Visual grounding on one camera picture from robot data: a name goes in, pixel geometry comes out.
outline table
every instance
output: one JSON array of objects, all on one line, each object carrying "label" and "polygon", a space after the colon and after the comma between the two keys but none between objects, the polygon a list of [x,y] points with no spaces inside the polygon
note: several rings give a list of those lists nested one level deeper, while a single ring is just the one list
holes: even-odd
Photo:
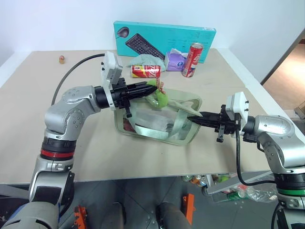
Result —
[{"label": "table", "polygon": [[[79,60],[104,51],[32,52],[0,88],[0,183],[29,183],[43,140],[44,114],[62,76]],[[66,58],[59,64],[60,55]],[[125,66],[132,58],[122,57]],[[60,95],[75,86],[101,84],[102,58],[79,66],[63,84]],[[127,83],[143,79],[122,72]],[[243,91],[250,101],[249,115],[266,114],[230,65],[211,49],[193,78],[178,72],[161,75],[165,87],[193,92],[202,97],[201,111],[219,112],[227,96]],[[113,112],[104,109],[90,116],[82,129],[75,150],[72,171],[76,181],[134,177],[181,176],[235,172],[235,139],[216,142],[217,133],[202,127],[187,146],[174,146],[154,140],[120,134],[114,127]],[[266,171],[268,163],[256,144],[241,143],[242,171]]]}]

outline red snack can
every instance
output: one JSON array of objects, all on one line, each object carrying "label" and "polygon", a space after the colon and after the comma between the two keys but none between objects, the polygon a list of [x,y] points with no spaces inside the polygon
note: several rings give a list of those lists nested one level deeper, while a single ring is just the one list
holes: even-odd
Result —
[{"label": "red snack can", "polygon": [[182,75],[185,77],[192,77],[195,72],[196,65],[200,59],[203,50],[203,45],[200,43],[193,43],[190,47],[189,54],[182,71]]},{"label": "red snack can", "polygon": [[159,78],[160,73],[159,65],[132,65],[133,78]]}]

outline teal box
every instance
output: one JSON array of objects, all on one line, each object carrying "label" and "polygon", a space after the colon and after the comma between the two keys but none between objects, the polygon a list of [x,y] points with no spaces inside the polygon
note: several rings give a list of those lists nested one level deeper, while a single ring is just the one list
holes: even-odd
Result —
[{"label": "teal box", "polygon": [[113,26],[119,55],[145,53],[164,60],[165,54],[172,48],[188,52],[191,44],[198,42],[203,44],[200,63],[204,62],[216,34],[214,28],[181,25],[115,21]]}]

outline computer mouse image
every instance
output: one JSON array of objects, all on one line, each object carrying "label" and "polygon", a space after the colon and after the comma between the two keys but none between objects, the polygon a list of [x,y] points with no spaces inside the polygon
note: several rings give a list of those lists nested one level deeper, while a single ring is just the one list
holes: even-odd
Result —
[{"label": "computer mouse image", "polygon": [[118,34],[120,37],[126,38],[129,34],[129,29],[124,26],[120,28],[116,34]]}]

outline green ring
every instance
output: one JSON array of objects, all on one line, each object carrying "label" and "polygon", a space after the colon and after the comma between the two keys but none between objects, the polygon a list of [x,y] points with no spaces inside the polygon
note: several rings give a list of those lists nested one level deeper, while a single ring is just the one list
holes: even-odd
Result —
[{"label": "green ring", "polygon": [[291,195],[291,196],[303,196],[305,195],[305,190],[287,190],[278,188],[277,191],[281,194]]}]

